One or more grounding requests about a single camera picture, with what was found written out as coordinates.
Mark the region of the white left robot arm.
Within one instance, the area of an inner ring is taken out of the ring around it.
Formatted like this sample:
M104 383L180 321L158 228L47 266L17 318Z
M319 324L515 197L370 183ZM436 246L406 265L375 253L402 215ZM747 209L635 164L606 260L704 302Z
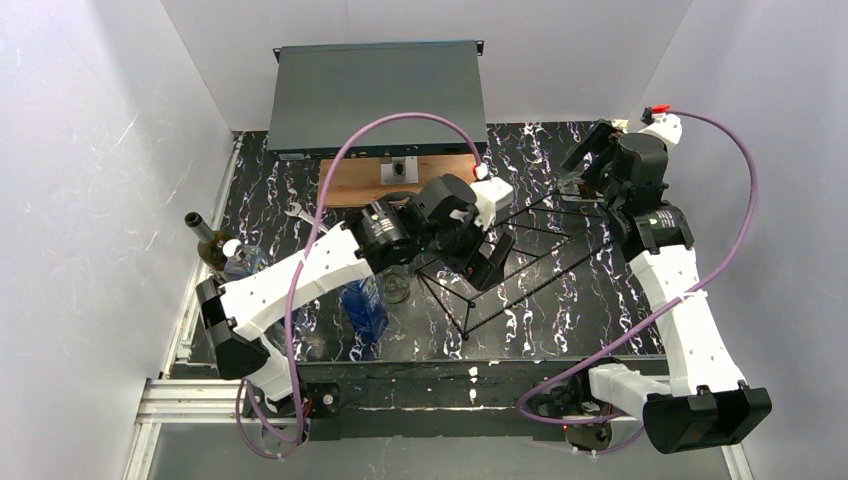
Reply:
M247 379L266 398L293 394L295 374L287 354L266 337L289 311L348 283L433 253L476 290L504 277L514 244L504 236L490 254L481 251L497 215L514 198L505 180L466 183L446 174L398 205L398 195L354 212L311 245L244 279L196 287L201 318L217 371L224 380Z

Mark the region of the black wire wine rack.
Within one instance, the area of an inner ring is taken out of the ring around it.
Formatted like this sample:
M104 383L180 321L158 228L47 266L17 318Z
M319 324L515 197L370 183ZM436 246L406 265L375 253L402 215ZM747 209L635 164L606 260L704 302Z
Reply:
M416 279L423 293L436 302L450 325L467 340L607 246L603 239L605 221L601 200L555 189L520 202L485 237L481 248L484 254L493 253L503 238L514 240L504 257L500 282L477 290L437 259L418 267Z

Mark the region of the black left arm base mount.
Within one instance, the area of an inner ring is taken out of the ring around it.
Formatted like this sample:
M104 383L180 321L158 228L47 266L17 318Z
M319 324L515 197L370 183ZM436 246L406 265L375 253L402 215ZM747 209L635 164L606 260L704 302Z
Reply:
M335 418L339 414L341 389L337 383L302 383L301 397L303 400L304 416L307 419ZM253 403L268 419L294 418L294 403L291 396L280 401L265 401L264 392L258 387L253 388L253 394L244 394L243 406L240 413L245 418L257 419Z

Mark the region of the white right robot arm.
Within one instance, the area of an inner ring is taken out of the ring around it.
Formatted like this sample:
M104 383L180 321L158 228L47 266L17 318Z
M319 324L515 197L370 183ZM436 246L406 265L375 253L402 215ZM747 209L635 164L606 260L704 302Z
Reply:
M614 241L639 281L660 333L666 384L617 360L579 373L583 398L633 416L663 454L740 443L772 411L766 388L750 386L718 331L701 285L694 237L683 212L664 200L669 151L682 127L662 117L636 133L598 121L563 163L600 193Z

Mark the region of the clear square bottle black cap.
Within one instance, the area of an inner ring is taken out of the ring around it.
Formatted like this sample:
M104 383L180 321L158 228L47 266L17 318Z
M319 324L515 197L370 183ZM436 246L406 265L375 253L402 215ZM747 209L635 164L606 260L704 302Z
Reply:
M598 202L603 196L585 184L579 177L572 174L561 175L556 180L557 191L573 200Z

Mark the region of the clear round glass bottle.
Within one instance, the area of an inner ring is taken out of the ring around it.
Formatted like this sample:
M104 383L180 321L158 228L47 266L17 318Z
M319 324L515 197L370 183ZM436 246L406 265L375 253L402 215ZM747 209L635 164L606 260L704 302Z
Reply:
M388 304L404 302L411 292L413 270L409 265L395 265L380 273L385 300Z

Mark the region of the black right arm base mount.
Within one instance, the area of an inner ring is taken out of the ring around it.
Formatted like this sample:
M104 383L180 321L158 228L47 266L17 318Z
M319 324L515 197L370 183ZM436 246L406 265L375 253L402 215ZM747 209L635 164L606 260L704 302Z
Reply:
M613 412L613 407L595 399L586 392L581 381L574 378L568 384L558 384L530 399L528 409L545 417L602 417ZM565 440L578 450L606 450L612 441L610 423L565 425Z

